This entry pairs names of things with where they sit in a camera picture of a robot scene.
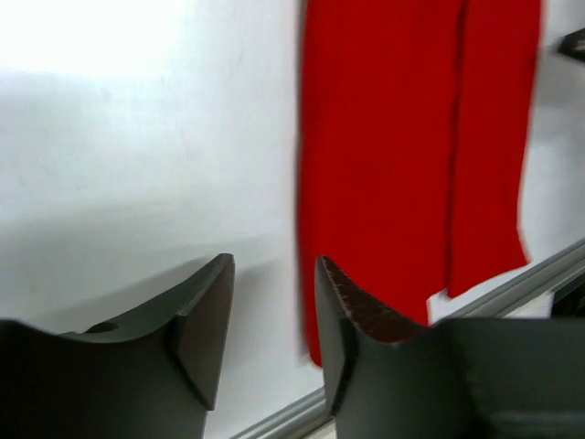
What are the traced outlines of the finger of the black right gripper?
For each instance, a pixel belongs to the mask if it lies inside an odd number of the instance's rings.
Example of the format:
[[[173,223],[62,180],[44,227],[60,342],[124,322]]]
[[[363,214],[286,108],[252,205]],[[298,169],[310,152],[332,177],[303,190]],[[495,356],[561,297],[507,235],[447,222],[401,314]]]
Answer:
[[[557,52],[570,59],[585,59],[585,28],[564,36],[558,44]]]

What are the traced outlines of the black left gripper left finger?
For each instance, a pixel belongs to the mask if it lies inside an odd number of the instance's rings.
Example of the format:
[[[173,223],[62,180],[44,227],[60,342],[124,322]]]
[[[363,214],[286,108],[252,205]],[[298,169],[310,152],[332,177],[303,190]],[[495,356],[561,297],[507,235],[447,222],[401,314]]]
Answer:
[[[235,283],[222,253],[90,329],[1,323],[4,438],[199,438],[214,409]]]

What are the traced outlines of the red t shirt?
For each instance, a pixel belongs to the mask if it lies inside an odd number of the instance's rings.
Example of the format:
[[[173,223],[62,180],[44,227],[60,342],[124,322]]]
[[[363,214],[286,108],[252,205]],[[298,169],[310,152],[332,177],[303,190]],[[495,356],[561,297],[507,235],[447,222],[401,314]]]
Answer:
[[[527,265],[519,190],[538,1],[311,1],[301,89],[298,239],[315,364],[315,262],[420,324]]]

